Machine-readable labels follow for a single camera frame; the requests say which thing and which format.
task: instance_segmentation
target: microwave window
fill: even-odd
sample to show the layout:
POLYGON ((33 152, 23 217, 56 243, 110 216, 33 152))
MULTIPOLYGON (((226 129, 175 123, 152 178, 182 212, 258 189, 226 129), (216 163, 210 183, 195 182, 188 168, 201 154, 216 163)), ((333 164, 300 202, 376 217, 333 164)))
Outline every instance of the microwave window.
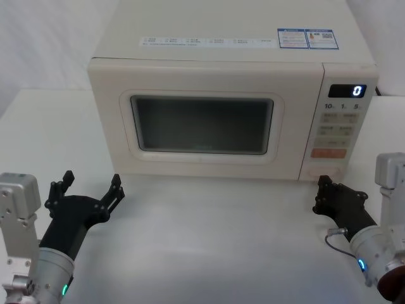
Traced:
POLYGON ((270 99, 132 96, 143 151, 263 155, 274 102, 270 99))

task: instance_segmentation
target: metal robot arm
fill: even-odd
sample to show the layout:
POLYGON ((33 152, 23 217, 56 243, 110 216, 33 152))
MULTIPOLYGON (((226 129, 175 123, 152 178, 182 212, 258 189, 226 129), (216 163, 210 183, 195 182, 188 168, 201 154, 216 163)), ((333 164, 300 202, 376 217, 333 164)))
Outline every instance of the metal robot arm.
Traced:
POLYGON ((38 246, 34 220, 41 201, 35 177, 0 175, 0 224, 9 272, 3 284, 5 304, 59 304, 73 280, 74 259, 87 231, 107 222, 125 196, 118 174, 101 200, 65 196, 73 180, 67 171, 62 181, 51 183, 45 207, 53 220, 38 246))
POLYGON ((347 229, 366 285, 374 284, 386 300, 405 303, 405 153, 379 155, 375 182, 383 196, 381 226, 364 209, 366 193, 334 184, 326 175, 319 179, 313 210, 347 229))
POLYGON ((41 206, 38 183, 32 175, 5 173, 0 175, 0 192, 0 226, 8 255, 6 303, 23 303, 34 291, 39 257, 34 226, 41 206))

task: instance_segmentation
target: black wire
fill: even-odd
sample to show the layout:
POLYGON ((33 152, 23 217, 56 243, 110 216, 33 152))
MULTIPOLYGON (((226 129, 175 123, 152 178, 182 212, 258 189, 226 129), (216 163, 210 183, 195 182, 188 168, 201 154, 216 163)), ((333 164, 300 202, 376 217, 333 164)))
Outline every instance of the black wire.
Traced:
POLYGON ((375 87, 375 92, 376 92, 377 96, 382 96, 378 87, 375 87))
POLYGON ((344 253, 345 255, 348 255, 348 256, 350 256, 350 257, 352 257, 352 258, 357 259, 355 255, 353 255, 353 254, 351 254, 351 253, 349 253, 349 252, 347 252, 347 251, 338 249, 338 248, 336 248, 335 246, 331 245, 331 244, 328 242, 328 238, 329 238, 329 236, 325 236, 325 243, 326 243, 329 247, 331 247, 331 249, 334 249, 334 250, 336 250, 336 251, 339 251, 339 252, 341 252, 341 253, 344 253))

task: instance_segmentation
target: white tabletop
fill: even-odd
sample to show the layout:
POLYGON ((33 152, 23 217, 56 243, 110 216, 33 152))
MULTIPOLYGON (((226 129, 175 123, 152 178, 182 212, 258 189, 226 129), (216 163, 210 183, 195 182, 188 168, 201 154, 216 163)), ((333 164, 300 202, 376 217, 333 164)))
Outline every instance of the white tabletop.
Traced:
MULTIPOLYGON (((344 180, 369 194, 377 221, 375 157, 405 151, 403 117, 405 98, 373 100, 344 180)), ((95 198, 113 176, 89 91, 22 91, 0 120, 0 147, 0 172, 34 174, 42 201, 66 170, 76 176, 67 194, 95 198)), ((314 183, 121 179, 126 197, 89 231, 63 303, 385 303, 355 259, 324 244, 335 224, 311 211, 314 183)), ((44 207, 37 214, 40 238, 51 219, 44 207)), ((344 237, 332 241, 348 249, 344 237)), ((0 237, 0 282, 5 260, 0 237)))

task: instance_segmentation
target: white microwave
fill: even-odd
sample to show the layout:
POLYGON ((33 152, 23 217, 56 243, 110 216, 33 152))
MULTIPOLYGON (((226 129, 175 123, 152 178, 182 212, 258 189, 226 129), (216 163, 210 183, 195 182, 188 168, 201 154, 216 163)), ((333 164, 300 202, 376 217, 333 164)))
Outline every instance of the white microwave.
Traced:
POLYGON ((219 4, 118 5, 89 65, 115 170, 341 178, 378 80, 346 2, 219 4))

